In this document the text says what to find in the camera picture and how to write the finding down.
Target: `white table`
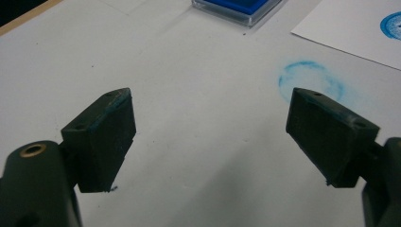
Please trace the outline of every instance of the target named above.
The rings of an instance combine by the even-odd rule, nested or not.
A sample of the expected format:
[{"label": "white table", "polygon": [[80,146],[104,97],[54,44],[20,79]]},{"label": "white table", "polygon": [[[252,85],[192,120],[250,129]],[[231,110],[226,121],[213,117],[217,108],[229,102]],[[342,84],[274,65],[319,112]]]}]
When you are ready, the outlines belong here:
[{"label": "white table", "polygon": [[364,181],[325,185],[285,132],[278,81],[321,65],[383,144],[401,136],[401,71],[291,35],[319,2],[288,0],[249,30],[189,0],[62,1],[0,37],[0,168],[130,87],[137,134],[116,191],[78,192],[84,226],[363,226]]}]

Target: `blue ink mark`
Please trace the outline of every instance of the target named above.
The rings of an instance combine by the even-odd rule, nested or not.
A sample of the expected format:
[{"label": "blue ink mark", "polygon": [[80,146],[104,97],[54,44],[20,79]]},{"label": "blue ink mark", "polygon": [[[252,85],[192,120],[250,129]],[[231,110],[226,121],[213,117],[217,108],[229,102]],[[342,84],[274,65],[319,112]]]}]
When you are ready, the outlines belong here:
[{"label": "blue ink mark", "polygon": [[380,28],[387,37],[401,40],[401,11],[384,18],[380,23]]},{"label": "blue ink mark", "polygon": [[294,87],[320,92],[339,101],[344,94],[344,86],[321,64],[314,61],[298,61],[289,64],[278,79],[281,96],[291,101]]}]

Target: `blue ink pad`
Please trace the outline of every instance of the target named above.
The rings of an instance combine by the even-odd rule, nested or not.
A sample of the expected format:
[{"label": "blue ink pad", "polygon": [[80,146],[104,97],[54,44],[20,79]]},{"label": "blue ink pad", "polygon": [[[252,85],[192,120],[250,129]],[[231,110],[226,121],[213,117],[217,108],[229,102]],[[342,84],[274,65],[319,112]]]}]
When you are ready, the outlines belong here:
[{"label": "blue ink pad", "polygon": [[237,24],[252,27],[281,0],[192,0],[192,6]]},{"label": "blue ink pad", "polygon": [[387,37],[401,40],[401,11],[384,18],[380,23],[380,28]]}]

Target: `screw hole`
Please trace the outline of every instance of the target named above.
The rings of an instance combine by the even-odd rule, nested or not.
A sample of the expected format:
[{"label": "screw hole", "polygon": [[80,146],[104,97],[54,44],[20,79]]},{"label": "screw hole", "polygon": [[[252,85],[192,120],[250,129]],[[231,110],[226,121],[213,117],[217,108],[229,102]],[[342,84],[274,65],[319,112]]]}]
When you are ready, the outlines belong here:
[{"label": "screw hole", "polygon": [[35,144],[23,149],[20,153],[20,156],[23,158],[30,158],[44,152],[45,150],[45,144]]},{"label": "screw hole", "polygon": [[85,129],[85,125],[79,124],[79,125],[77,125],[77,126],[75,127],[75,129],[76,129],[76,130],[83,130],[83,129]]},{"label": "screw hole", "polygon": [[357,126],[359,126],[359,127],[361,127],[361,128],[365,128],[366,127],[366,125],[365,124],[363,124],[362,122],[357,122],[357,123],[355,123]]}]

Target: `black plastic part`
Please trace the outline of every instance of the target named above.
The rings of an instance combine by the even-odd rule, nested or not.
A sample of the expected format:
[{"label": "black plastic part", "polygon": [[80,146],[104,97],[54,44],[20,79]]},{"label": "black plastic part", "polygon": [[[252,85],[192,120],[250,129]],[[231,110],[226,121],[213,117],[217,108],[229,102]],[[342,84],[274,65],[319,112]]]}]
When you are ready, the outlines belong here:
[{"label": "black plastic part", "polygon": [[354,187],[353,161],[375,146],[379,127],[327,96],[294,88],[287,132],[334,187]]},{"label": "black plastic part", "polygon": [[367,227],[401,223],[401,138],[375,143],[379,127],[322,94],[295,88],[287,132],[335,187],[354,187],[358,176]]},{"label": "black plastic part", "polygon": [[65,155],[78,158],[81,192],[110,192],[135,133],[129,88],[101,96],[61,130]]},{"label": "black plastic part", "polygon": [[35,142],[8,157],[0,183],[0,225],[81,226],[77,199],[68,187],[58,144]]}]

